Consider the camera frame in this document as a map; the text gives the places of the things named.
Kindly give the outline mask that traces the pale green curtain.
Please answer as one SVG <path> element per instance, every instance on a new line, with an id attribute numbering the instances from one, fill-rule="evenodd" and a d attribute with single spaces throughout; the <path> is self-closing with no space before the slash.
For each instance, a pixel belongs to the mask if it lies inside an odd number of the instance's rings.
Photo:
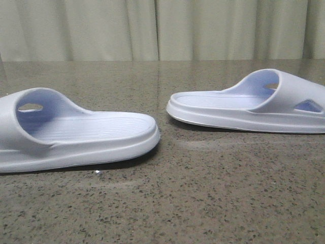
<path id="1" fill-rule="evenodd" d="M 324 1 L 1 1 L 3 61 L 324 58 Z"/>

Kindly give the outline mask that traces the light blue slipper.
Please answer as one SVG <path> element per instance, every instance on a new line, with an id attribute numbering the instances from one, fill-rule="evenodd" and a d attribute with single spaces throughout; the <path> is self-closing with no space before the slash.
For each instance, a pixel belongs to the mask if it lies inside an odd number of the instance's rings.
<path id="1" fill-rule="evenodd" d="M 28 172 L 139 157 L 159 142 L 147 114 L 84 109 L 49 88 L 1 98 L 1 172 Z"/>
<path id="2" fill-rule="evenodd" d="M 167 112 L 179 121 L 206 127 L 324 133 L 324 86 L 276 69 L 262 69 L 221 91 L 173 94 Z"/>

